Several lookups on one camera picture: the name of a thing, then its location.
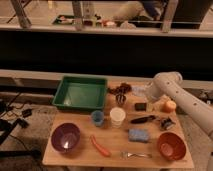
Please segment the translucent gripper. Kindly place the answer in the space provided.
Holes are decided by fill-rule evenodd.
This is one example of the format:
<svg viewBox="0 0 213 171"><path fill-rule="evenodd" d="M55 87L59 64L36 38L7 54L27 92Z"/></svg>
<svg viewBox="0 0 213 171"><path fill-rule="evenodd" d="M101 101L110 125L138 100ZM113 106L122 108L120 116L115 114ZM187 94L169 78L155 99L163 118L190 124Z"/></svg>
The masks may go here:
<svg viewBox="0 0 213 171"><path fill-rule="evenodd" d="M147 111L152 112L154 110L154 103L159 100L161 92L153 83L149 83L145 88L145 95L148 101Z"/></svg>

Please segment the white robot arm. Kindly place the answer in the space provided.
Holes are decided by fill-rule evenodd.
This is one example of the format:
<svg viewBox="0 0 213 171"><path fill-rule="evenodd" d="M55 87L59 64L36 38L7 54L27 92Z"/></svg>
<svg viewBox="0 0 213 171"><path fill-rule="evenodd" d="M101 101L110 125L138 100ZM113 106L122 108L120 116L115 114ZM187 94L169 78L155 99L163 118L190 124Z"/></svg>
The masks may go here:
<svg viewBox="0 0 213 171"><path fill-rule="evenodd" d="M179 72L161 72L145 88L146 97L156 102L163 95L172 98L213 141L213 107L185 91Z"/></svg>

